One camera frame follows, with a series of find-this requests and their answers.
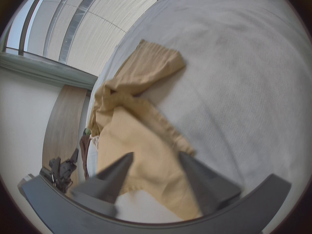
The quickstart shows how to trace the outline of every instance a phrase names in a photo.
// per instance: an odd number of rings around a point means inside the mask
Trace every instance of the bed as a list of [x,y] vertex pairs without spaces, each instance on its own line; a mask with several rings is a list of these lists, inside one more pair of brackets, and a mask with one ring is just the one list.
[[[159,0],[115,48],[92,90],[112,79],[141,39],[180,51],[186,69],[142,94],[197,150],[251,192],[269,174],[292,183],[264,229],[290,212],[312,174],[312,46],[286,0]],[[90,145],[89,175],[97,151]],[[120,196],[119,219],[180,221],[144,191]]]

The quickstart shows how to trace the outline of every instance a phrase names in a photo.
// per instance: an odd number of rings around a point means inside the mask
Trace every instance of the wooden panel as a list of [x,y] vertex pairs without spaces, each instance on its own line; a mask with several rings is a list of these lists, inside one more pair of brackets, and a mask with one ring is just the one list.
[[[49,160],[69,159],[77,148],[78,129],[87,89],[64,85],[53,106],[42,150],[42,166],[49,168]],[[72,173],[73,185],[78,185],[77,169]]]

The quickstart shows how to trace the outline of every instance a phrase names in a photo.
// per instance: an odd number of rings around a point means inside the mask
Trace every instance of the metal beam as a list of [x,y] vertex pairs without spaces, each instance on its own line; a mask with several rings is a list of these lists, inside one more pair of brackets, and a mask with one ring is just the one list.
[[18,54],[19,55],[23,55],[23,52],[24,52],[24,46],[25,46],[25,38],[26,38],[26,32],[27,32],[27,29],[28,29],[28,25],[29,25],[29,22],[30,22],[30,19],[32,17],[32,14],[34,13],[34,10],[38,4],[39,0],[34,0],[33,4],[31,5],[28,13],[27,13],[27,16],[26,16],[26,19],[25,19],[25,22],[24,22],[24,25],[23,25],[23,29],[21,31],[21,38],[20,38],[20,44],[19,44],[19,48],[18,48]]

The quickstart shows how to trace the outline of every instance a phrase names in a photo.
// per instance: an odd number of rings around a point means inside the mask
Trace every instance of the brown cloth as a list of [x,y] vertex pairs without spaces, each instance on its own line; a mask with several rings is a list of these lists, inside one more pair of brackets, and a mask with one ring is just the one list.
[[134,152],[120,193],[145,190],[188,220],[200,210],[178,151],[193,155],[194,149],[149,101],[134,97],[184,67],[178,51],[142,40],[115,77],[95,93],[88,128],[92,137],[99,135],[97,172]]
[[90,135],[83,135],[79,142],[82,158],[82,167],[85,172],[85,179],[89,178],[88,169],[87,169],[87,156],[88,149],[90,145]]

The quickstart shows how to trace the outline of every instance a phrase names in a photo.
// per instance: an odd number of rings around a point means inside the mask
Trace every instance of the garment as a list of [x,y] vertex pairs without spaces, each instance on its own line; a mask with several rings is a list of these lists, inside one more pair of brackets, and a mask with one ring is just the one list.
[[133,97],[184,67],[178,51],[142,40],[96,92],[88,128],[99,135],[97,172],[133,151],[121,194],[143,189],[188,220],[200,211],[177,155],[194,149],[151,103]]
[[85,179],[89,178],[88,169],[87,169],[87,156],[90,145],[90,135],[83,135],[79,141],[81,158],[82,158],[82,167],[85,172]]

